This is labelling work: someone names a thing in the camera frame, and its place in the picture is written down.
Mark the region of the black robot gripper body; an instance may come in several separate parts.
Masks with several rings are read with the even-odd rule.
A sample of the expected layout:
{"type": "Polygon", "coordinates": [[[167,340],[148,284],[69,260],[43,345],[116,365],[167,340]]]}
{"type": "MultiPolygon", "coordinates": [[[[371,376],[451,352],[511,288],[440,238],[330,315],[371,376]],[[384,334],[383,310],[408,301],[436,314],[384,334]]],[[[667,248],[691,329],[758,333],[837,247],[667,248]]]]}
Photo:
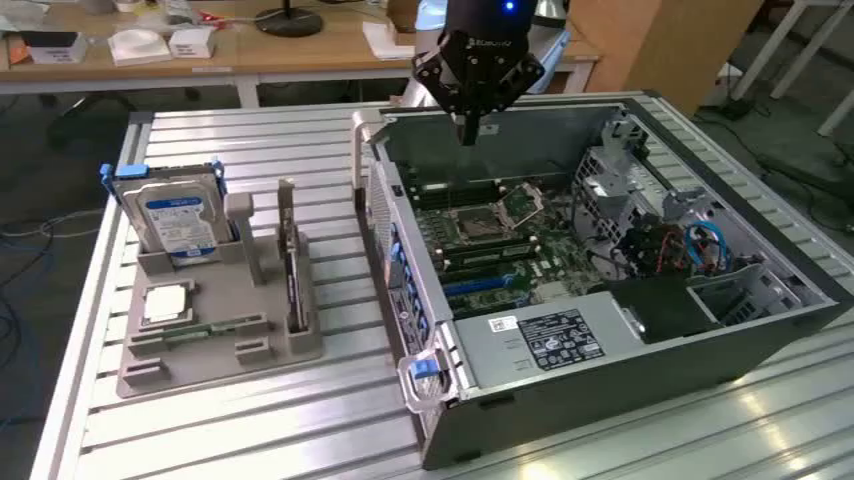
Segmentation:
{"type": "Polygon", "coordinates": [[[476,58],[519,58],[530,53],[528,32],[536,3],[534,1],[451,1],[447,4],[448,33],[460,35],[460,59],[454,66],[463,83],[464,103],[470,114],[470,68],[476,58]]]}

